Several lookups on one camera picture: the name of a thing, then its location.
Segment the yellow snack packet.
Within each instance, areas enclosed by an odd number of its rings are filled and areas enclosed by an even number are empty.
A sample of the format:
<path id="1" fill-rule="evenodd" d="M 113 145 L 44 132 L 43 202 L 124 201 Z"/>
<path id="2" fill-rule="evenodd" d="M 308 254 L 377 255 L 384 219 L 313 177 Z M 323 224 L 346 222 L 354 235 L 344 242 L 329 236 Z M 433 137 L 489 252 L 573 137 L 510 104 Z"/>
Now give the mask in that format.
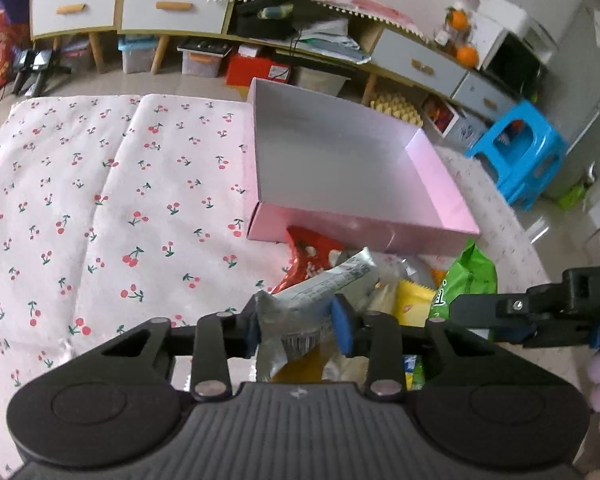
<path id="1" fill-rule="evenodd" d="M 428 287 L 401 280 L 396 286 L 392 315 L 400 325 L 424 327 L 436 292 Z"/>

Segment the green snack packet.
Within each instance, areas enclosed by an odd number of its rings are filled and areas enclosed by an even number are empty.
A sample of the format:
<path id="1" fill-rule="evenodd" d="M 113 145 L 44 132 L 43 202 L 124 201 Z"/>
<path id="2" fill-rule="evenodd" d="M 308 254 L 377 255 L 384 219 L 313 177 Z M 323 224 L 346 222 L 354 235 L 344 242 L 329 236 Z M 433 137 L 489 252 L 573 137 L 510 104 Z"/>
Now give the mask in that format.
<path id="1" fill-rule="evenodd" d="M 448 318 L 450 305 L 460 295 L 496 294 L 498 274 L 493 261 L 473 240 L 446 271 L 429 308 L 430 318 Z"/>

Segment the silver long snack packet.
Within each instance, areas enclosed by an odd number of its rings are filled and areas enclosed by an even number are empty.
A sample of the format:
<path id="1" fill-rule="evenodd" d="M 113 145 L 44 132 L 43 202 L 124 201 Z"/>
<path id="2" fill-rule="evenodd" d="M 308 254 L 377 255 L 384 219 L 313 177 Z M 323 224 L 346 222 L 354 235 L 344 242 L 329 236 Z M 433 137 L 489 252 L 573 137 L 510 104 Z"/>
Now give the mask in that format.
<path id="1" fill-rule="evenodd" d="M 341 295 L 356 312 L 363 311 L 378 281 L 378 267 L 364 248 L 338 266 L 282 292 L 254 294 L 261 334 L 257 380 L 268 382 L 284 365 L 318 344 L 332 341 L 332 300 Z"/>

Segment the red snack packet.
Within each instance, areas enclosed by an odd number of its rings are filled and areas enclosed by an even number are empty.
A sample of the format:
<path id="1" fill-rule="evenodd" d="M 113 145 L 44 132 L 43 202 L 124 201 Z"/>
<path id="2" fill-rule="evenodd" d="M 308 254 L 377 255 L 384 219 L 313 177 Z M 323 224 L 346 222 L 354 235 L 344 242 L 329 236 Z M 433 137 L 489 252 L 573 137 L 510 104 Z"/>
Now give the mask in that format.
<path id="1" fill-rule="evenodd" d="M 272 294 L 332 269 L 341 253 L 348 248 L 338 240 L 300 226 L 290 226 L 287 229 L 287 242 L 291 249 L 290 268 L 271 290 Z"/>

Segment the blue plastic stool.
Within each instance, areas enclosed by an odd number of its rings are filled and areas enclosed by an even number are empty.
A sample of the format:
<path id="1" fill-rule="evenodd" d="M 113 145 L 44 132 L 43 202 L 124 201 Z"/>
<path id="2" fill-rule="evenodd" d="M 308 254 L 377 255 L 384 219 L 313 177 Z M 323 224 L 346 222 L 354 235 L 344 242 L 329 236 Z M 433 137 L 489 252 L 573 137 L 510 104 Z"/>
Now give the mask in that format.
<path id="1" fill-rule="evenodd" d="M 485 162 L 509 206 L 530 210 L 557 176 L 568 145 L 529 101 L 494 122 L 465 156 Z"/>

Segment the cherry print pink cloth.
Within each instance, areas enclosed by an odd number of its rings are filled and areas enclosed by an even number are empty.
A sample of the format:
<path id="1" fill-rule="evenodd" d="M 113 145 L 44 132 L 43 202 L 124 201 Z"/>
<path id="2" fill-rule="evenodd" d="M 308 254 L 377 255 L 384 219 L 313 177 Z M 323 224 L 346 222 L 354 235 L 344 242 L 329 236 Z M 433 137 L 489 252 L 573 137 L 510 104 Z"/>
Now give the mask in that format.
<path id="1" fill-rule="evenodd" d="M 140 322 L 187 326 L 272 290 L 283 243 L 247 236 L 250 106 L 182 96 L 27 100 L 0 128 L 0 478 L 8 401 Z"/>

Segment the pink cardboard box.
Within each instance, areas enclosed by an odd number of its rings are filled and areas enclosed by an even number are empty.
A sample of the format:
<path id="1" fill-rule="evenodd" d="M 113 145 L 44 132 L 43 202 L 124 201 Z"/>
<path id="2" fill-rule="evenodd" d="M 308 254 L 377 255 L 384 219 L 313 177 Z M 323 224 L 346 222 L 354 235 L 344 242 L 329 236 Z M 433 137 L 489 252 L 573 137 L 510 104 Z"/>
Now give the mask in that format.
<path id="1" fill-rule="evenodd" d="M 246 234 L 291 226 L 352 248 L 455 256 L 480 229 L 424 130 L 350 101 L 265 79 L 245 122 Z"/>

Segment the white patterned box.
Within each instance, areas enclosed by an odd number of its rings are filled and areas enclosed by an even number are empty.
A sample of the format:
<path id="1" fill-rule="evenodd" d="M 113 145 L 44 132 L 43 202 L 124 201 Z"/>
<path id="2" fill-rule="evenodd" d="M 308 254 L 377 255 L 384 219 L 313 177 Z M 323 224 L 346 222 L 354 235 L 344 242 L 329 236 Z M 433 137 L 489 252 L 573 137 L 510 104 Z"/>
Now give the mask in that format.
<path id="1" fill-rule="evenodd" d="M 422 102 L 422 112 L 443 142 L 462 153 L 472 148 L 488 127 L 477 116 L 430 94 Z"/>

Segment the yellow egg tray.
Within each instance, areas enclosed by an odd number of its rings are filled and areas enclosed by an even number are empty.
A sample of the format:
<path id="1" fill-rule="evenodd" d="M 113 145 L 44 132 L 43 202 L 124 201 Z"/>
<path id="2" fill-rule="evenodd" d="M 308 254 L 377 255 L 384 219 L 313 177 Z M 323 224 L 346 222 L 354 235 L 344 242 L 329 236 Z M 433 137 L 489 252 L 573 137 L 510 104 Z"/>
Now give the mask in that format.
<path id="1" fill-rule="evenodd" d="M 424 125 L 416 106 L 398 92 L 377 92 L 370 99 L 370 108 L 413 126 L 422 127 Z"/>

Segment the black microwave oven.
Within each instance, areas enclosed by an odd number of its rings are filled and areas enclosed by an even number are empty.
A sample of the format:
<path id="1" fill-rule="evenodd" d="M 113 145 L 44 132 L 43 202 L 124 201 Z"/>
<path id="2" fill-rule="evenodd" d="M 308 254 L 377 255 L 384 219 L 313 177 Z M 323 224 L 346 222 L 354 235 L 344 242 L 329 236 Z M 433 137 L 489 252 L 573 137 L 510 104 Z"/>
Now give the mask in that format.
<path id="1" fill-rule="evenodd" d="M 478 71 L 509 93 L 531 102 L 538 100 L 547 74 L 543 55 L 505 26 L 474 12 L 469 42 L 478 52 Z"/>

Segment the clear storage bin right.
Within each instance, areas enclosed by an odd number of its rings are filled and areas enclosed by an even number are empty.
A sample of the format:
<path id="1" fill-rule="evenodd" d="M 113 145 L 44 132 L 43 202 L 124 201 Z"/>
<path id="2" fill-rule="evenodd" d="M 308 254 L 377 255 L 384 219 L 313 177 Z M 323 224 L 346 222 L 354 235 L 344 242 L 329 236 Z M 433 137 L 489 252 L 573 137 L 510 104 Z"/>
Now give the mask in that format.
<path id="1" fill-rule="evenodd" d="M 328 96 L 338 96 L 347 81 L 347 77 L 307 67 L 296 67 L 291 78 L 292 84 L 296 87 Z"/>

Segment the orange fruit lower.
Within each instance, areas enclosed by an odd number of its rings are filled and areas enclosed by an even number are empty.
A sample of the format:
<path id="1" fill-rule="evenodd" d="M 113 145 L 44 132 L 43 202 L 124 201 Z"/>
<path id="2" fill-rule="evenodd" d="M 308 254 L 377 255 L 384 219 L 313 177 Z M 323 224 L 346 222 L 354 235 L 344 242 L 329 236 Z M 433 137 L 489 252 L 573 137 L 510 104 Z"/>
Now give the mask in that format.
<path id="1" fill-rule="evenodd" d="M 480 63 L 479 52 L 471 44 L 463 44 L 456 48 L 455 58 L 461 66 L 468 70 L 475 70 Z"/>

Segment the orange fruit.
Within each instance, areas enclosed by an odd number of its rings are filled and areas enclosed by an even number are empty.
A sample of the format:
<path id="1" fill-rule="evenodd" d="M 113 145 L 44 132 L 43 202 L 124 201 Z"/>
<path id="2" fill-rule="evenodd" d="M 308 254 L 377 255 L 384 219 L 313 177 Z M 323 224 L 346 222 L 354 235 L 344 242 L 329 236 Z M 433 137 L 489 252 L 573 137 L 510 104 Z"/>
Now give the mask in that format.
<path id="1" fill-rule="evenodd" d="M 470 27 L 468 15 L 463 9 L 449 8 L 445 21 L 449 28 L 457 32 L 464 32 Z"/>
<path id="2" fill-rule="evenodd" d="M 456 48 L 455 58 L 461 66 L 468 70 L 475 70 L 480 63 L 479 52 L 471 44 L 463 44 Z"/>

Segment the red cardboard box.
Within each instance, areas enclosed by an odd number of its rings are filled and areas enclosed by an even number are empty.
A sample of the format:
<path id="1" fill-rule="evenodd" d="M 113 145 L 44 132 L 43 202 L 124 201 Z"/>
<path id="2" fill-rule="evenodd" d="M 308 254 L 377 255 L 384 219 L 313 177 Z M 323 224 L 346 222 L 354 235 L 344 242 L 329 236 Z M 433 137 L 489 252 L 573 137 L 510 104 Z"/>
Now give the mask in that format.
<path id="1" fill-rule="evenodd" d="M 287 82 L 290 77 L 290 66 L 279 64 L 263 56 L 242 56 L 232 54 L 228 61 L 225 82 L 232 87 L 249 87 L 253 79 L 266 79 Z"/>

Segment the clear storage bin with keyboard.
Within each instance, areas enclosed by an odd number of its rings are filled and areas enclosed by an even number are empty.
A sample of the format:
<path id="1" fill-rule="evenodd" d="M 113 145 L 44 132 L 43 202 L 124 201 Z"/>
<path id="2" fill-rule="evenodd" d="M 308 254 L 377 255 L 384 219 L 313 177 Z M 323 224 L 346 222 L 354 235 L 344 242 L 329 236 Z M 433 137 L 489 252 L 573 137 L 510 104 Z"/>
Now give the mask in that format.
<path id="1" fill-rule="evenodd" d="M 183 75 L 216 78 L 232 45 L 221 39 L 189 37 L 176 50 L 182 55 Z"/>

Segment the clear storage bin blue lid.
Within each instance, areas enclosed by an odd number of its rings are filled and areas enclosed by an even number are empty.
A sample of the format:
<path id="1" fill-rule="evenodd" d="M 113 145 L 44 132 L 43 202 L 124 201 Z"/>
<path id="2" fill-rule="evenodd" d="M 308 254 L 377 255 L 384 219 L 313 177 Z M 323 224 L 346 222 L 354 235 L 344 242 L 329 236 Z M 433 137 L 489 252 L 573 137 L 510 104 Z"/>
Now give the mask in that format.
<path id="1" fill-rule="evenodd" d="M 149 73 L 158 46 L 158 38 L 151 35 L 122 35 L 118 50 L 122 55 L 123 73 Z"/>

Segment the orange fruit upper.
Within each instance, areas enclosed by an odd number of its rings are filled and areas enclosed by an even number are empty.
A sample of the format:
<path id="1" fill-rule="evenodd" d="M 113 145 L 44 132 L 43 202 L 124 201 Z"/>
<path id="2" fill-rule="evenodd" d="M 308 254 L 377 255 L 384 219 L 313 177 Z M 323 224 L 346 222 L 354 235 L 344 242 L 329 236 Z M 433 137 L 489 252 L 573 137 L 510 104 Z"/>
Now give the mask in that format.
<path id="1" fill-rule="evenodd" d="M 468 15 L 463 9 L 449 8 L 445 21 L 449 28 L 457 32 L 464 32 L 470 27 Z"/>

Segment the black tripod device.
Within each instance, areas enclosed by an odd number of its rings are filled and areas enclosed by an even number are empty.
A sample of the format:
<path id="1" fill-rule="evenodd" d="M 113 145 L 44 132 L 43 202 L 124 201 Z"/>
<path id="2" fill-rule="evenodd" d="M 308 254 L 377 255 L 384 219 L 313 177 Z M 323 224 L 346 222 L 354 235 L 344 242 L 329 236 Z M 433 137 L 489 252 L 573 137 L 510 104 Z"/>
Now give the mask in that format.
<path id="1" fill-rule="evenodd" d="M 42 96 L 50 78 L 54 75 L 70 75 L 72 69 L 61 64 L 61 50 L 26 49 L 19 52 L 14 63 L 15 80 L 12 84 L 12 95 L 23 94 L 24 84 L 30 77 L 34 78 L 30 87 L 32 98 Z"/>

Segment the wooden TV cabinet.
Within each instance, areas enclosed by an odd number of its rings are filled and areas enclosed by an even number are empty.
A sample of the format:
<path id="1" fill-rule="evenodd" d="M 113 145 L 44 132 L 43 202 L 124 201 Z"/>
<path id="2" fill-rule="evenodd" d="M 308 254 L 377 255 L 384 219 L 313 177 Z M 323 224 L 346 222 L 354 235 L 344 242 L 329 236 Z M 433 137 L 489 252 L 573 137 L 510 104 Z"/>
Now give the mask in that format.
<path id="1" fill-rule="evenodd" d="M 428 38 L 312 0 L 30 0 L 30 29 L 33 39 L 154 35 L 160 51 L 176 36 L 256 44 L 288 58 L 356 68 L 370 76 L 370 86 L 378 78 L 411 84 L 487 120 L 517 102 Z"/>

